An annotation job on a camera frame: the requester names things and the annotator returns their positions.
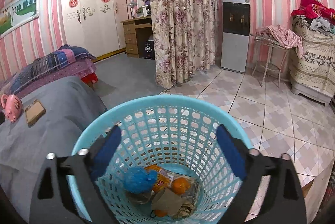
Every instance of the side table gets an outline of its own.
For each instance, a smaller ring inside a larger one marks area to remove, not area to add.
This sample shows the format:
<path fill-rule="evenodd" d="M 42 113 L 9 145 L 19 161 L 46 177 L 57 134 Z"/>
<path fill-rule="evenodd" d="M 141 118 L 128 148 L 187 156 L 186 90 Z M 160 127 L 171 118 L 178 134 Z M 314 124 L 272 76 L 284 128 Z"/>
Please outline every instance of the side table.
<path fill-rule="evenodd" d="M 263 86 L 264 80 L 265 80 L 265 76 L 266 76 L 266 72 L 268 70 L 274 71 L 274 72 L 278 71 L 278 87 L 279 87 L 281 68 L 282 68 L 284 60 L 285 60 L 285 58 L 287 56 L 287 52 L 290 49 L 282 47 L 279 44 L 278 41 L 276 41 L 275 39 L 272 39 L 270 37 L 265 37 L 265 36 L 260 36 L 260 35 L 254 35 L 254 34 L 250 34 L 250 35 L 254 37 L 256 51 L 257 51 L 257 62 L 256 62 L 255 68 L 254 68 L 254 70 L 253 70 L 253 72 L 252 72 L 251 75 L 252 76 L 254 75 L 257 66 L 263 67 L 265 69 L 264 70 L 264 75 L 263 75 L 263 80 L 262 80 L 262 83 L 261 83 L 261 86 Z M 267 45 L 269 47 L 268 57 L 266 59 L 266 62 L 260 62 L 261 51 L 257 49 L 257 44 L 259 44 L 259 46 L 261 46 L 263 44 L 263 45 Z M 283 59 L 281 61 L 280 67 L 278 67 L 278 66 L 276 66 L 276 65 L 274 65 L 272 63 L 272 54 L 273 54 L 273 49 L 274 48 L 279 48 L 279 49 L 284 50 L 284 55 L 283 55 Z"/>

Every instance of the piggy bank handle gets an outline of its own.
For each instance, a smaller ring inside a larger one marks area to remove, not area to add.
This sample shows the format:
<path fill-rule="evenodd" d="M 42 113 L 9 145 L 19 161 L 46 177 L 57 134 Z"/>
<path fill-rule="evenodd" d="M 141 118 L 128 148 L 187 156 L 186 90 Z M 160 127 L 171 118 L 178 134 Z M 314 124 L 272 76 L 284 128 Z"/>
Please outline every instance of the piggy bank handle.
<path fill-rule="evenodd" d="M 3 94 L 2 96 L 1 96 L 1 105 L 2 105 L 2 107 L 5 109 L 6 108 L 6 104 L 5 104 L 5 100 L 6 99 L 6 103 L 7 103 L 7 100 L 8 100 L 8 96 L 7 95 L 5 95 L 5 94 Z"/>

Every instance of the silver bolt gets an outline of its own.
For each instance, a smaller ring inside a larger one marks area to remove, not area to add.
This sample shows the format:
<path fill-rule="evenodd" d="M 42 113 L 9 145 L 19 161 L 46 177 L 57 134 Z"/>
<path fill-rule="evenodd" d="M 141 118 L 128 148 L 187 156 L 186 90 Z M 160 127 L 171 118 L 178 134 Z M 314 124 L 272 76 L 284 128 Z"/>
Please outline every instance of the silver bolt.
<path fill-rule="evenodd" d="M 249 154 L 253 155 L 253 156 L 258 156 L 259 155 L 259 151 L 255 148 L 249 149 Z"/>
<path fill-rule="evenodd" d="M 48 153 L 47 155 L 46 155 L 46 158 L 48 159 L 48 160 L 52 160 L 52 159 L 54 159 L 56 157 L 56 154 L 55 153 Z"/>
<path fill-rule="evenodd" d="M 80 156 L 84 156 L 88 153 L 88 149 L 87 148 L 83 148 L 81 150 L 78 151 L 78 155 Z"/>
<path fill-rule="evenodd" d="M 282 155 L 280 155 L 280 157 L 284 160 L 289 161 L 291 159 L 290 155 L 288 155 L 287 153 L 283 153 Z"/>

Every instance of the framed picture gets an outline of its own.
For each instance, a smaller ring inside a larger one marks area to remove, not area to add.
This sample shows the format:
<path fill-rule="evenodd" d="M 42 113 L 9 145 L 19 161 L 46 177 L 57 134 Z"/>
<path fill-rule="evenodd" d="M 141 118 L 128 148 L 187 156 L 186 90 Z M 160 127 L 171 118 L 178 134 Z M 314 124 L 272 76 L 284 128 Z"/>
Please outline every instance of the framed picture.
<path fill-rule="evenodd" d="M 39 17 L 39 0 L 15 0 L 0 9 L 0 38 Z"/>

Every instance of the curtain with flower pattern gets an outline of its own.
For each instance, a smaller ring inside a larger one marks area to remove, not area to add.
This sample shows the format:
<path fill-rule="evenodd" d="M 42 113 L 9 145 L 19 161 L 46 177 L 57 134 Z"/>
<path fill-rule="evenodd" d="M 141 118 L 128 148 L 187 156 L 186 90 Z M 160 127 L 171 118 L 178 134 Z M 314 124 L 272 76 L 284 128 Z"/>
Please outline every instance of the curtain with flower pattern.
<path fill-rule="evenodd" d="M 156 81 L 183 83 L 215 59 L 217 0 L 151 0 Z"/>

